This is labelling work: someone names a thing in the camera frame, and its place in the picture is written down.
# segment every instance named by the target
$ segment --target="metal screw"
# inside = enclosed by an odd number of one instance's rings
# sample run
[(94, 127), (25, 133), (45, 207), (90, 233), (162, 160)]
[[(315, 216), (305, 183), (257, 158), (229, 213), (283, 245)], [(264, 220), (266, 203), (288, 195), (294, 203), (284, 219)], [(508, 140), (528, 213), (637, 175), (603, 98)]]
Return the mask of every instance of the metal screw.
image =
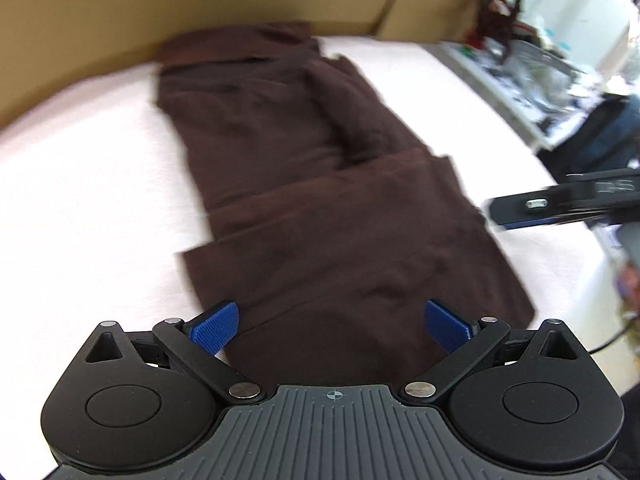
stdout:
[(547, 202), (545, 198), (536, 198), (534, 200), (527, 200), (525, 205), (527, 209), (542, 209), (548, 204), (549, 202)]
[(404, 391), (407, 395), (412, 397), (431, 397), (436, 392), (436, 387), (431, 383), (423, 383), (417, 381), (415, 383), (409, 383), (404, 387)]
[(260, 393), (260, 386), (253, 383), (236, 383), (229, 388), (229, 394), (236, 399), (252, 399)]

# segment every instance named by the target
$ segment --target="crosshair marking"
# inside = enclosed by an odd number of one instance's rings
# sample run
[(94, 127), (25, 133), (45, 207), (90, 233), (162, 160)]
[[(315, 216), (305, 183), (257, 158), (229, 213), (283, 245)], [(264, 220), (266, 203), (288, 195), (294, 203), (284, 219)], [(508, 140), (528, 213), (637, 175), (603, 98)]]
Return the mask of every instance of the crosshair marking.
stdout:
[(344, 394), (342, 392), (339, 392), (338, 390), (331, 390), (328, 394), (326, 394), (327, 397), (329, 397), (333, 402), (335, 402), (338, 399), (341, 399)]

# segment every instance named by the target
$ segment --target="black cable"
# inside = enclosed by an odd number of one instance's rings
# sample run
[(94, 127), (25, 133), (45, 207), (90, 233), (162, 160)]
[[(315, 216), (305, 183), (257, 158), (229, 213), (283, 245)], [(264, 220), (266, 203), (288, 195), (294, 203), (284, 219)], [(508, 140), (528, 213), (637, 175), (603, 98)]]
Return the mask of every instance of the black cable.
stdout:
[(613, 343), (615, 343), (618, 339), (620, 339), (623, 335), (625, 335), (626, 331), (631, 328), (631, 326), (633, 325), (634, 321), (636, 319), (638, 319), (639, 317), (640, 317), (640, 315), (638, 315), (638, 314), (633, 316), (631, 319), (629, 319), (625, 323), (625, 325), (620, 330), (618, 330), (612, 337), (607, 339), (607, 341), (605, 341), (600, 346), (596, 346), (596, 348), (589, 350), (589, 354), (593, 355), (593, 354), (595, 354), (595, 353), (597, 353), (597, 352), (599, 352), (601, 350), (604, 350), (607, 346), (610, 346)]

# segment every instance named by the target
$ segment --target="person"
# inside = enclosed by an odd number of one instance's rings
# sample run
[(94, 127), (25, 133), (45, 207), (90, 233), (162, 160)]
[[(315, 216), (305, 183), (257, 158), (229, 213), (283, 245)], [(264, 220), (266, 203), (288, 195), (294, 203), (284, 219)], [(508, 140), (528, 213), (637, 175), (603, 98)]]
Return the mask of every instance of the person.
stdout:
[[(640, 272), (636, 266), (627, 263), (620, 271), (616, 285), (625, 301), (625, 309), (640, 314)], [(622, 404), (625, 421), (608, 462), (627, 480), (640, 480), (640, 384), (622, 396)]]

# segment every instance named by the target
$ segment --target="cardboard wall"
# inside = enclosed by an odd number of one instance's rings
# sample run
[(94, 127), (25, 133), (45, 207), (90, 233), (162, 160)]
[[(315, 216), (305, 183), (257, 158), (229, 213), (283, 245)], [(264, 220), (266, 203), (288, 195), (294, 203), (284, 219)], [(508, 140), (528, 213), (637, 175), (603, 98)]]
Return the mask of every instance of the cardboard wall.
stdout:
[(460, 41), (476, 15), (476, 0), (394, 0), (376, 35), (380, 40)]
[[(469, 7), (472, 0), (466, 1)], [(69, 84), (149, 60), (159, 43), (227, 23), (307, 20), (317, 34), (455, 37), (460, 0), (0, 0), (0, 127)]]

